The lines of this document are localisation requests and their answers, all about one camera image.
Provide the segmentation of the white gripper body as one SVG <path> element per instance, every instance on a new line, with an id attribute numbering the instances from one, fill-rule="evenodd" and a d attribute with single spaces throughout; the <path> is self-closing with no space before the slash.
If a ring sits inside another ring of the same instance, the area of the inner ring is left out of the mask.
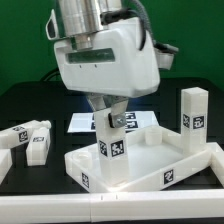
<path id="1" fill-rule="evenodd" d="M 76 51 L 69 40 L 54 52 L 65 86 L 70 90 L 136 98 L 158 89 L 160 75 L 150 37 L 140 45 L 141 26 L 134 17 L 112 23 L 93 36 L 93 48 Z"/>

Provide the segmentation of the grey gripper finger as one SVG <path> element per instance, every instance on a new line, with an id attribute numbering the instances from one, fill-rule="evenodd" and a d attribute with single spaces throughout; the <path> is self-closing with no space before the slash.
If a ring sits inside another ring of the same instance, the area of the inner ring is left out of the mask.
<path id="1" fill-rule="evenodd" d="M 112 128 L 121 128 L 126 125 L 125 112 L 128 105 L 128 98 L 122 96 L 110 96 L 109 107 L 111 112 L 109 113 L 109 122 Z"/>
<path id="2" fill-rule="evenodd" d="M 106 103 L 102 94 L 88 93 L 86 97 L 93 111 L 100 111 L 106 109 Z"/>

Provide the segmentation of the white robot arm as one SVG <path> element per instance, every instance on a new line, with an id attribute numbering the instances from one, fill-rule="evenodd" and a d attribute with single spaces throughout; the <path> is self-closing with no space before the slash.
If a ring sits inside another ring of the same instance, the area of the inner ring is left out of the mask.
<path id="1" fill-rule="evenodd" d="M 158 89 L 155 42 L 139 0 L 57 0 L 51 13 L 54 52 L 69 90 L 87 94 L 95 111 L 109 109 L 113 128 L 125 125 L 130 98 Z"/>

